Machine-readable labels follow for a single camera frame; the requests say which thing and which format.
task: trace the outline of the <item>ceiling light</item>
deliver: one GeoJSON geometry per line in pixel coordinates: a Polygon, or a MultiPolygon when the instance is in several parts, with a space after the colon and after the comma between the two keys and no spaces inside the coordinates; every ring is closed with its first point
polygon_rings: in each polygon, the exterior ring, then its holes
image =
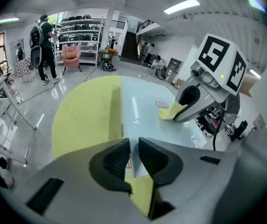
{"type": "Polygon", "coordinates": [[[174,13],[176,11],[188,8],[188,7],[193,7],[193,6],[198,6],[199,2],[197,0],[187,0],[185,2],[181,2],[177,5],[174,5],[166,10],[164,10],[165,13],[167,14],[171,14],[174,13]]]}
{"type": "Polygon", "coordinates": [[[250,73],[255,75],[258,79],[260,79],[260,75],[256,73],[253,69],[250,70],[250,73]]]}
{"type": "Polygon", "coordinates": [[[18,17],[7,18],[7,19],[0,20],[0,24],[1,24],[1,23],[5,23],[5,22],[18,21],[18,20],[19,20],[18,17]]]}
{"type": "Polygon", "coordinates": [[[264,7],[261,5],[261,3],[258,0],[248,0],[248,1],[249,1],[250,6],[256,8],[256,9],[259,9],[263,12],[266,12],[264,7]]]}

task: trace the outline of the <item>white sneakers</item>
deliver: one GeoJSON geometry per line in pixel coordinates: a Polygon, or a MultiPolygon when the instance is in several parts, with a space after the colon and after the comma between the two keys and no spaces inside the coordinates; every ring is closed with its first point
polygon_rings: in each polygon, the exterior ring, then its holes
{"type": "Polygon", "coordinates": [[[10,189],[13,186],[13,177],[8,176],[7,178],[4,178],[5,184],[7,185],[8,189],[10,189]]]}
{"type": "Polygon", "coordinates": [[[0,176],[4,179],[7,188],[11,188],[13,185],[13,177],[10,175],[10,172],[6,169],[0,168],[0,176]]]}
{"type": "Polygon", "coordinates": [[[58,81],[60,81],[60,78],[54,78],[54,79],[52,79],[52,82],[53,83],[57,83],[58,81]]]}
{"type": "MultiPolygon", "coordinates": [[[[52,83],[57,83],[58,81],[60,81],[60,78],[53,78],[51,80],[52,83]]],[[[43,85],[46,85],[48,83],[48,80],[43,80],[42,83],[43,85]]]]}

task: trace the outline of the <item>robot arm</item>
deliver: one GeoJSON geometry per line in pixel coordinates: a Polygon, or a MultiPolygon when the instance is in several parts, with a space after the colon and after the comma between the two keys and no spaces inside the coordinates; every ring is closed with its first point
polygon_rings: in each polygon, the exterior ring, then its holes
{"type": "Polygon", "coordinates": [[[240,109],[239,89],[247,68],[240,49],[231,41],[207,34],[195,59],[191,76],[175,99],[188,106],[174,121],[203,120],[210,113],[219,119],[225,112],[222,126],[233,122],[240,109]]]}

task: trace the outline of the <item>cardboard box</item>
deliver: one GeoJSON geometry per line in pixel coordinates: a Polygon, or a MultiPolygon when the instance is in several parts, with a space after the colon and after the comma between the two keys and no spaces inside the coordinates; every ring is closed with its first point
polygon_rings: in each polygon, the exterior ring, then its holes
{"type": "Polygon", "coordinates": [[[175,83],[175,88],[176,88],[177,90],[179,90],[179,89],[180,89],[180,86],[181,86],[183,83],[184,83],[184,80],[178,79],[178,80],[176,81],[176,83],[175,83]]]}

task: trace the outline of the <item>glossy floor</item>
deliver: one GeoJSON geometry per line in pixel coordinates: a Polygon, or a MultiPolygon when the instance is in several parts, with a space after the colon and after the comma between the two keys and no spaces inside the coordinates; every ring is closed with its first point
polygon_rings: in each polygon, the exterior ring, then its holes
{"type": "MultiPolygon", "coordinates": [[[[20,104],[20,108],[32,124],[37,126],[37,130],[34,131],[17,114],[14,116],[17,120],[15,125],[6,116],[0,119],[0,143],[4,143],[4,146],[9,147],[14,154],[26,157],[27,159],[26,165],[16,161],[10,162],[9,170],[14,177],[15,186],[20,185],[28,177],[53,160],[51,128],[56,110],[68,93],[81,83],[96,77],[121,75],[164,85],[173,95],[176,96],[177,94],[177,90],[173,85],[157,77],[152,77],[151,69],[147,67],[119,61],[118,59],[115,59],[113,64],[117,69],[114,72],[105,72],[95,69],[94,66],[81,65],[82,72],[77,68],[68,69],[64,76],[62,75],[63,66],[58,66],[57,75],[61,80],[55,86],[51,82],[43,86],[39,74],[34,72],[30,75],[31,82],[26,81],[23,83],[21,79],[15,79],[12,89],[16,90],[18,96],[25,100],[25,102],[20,104]]],[[[45,72],[51,77],[49,69],[45,72]]],[[[14,109],[10,108],[9,112],[13,115],[14,109]]],[[[212,149],[212,139],[206,139],[207,144],[204,148],[212,149]]],[[[226,133],[220,132],[216,140],[217,150],[224,151],[229,142],[226,133]]]]}

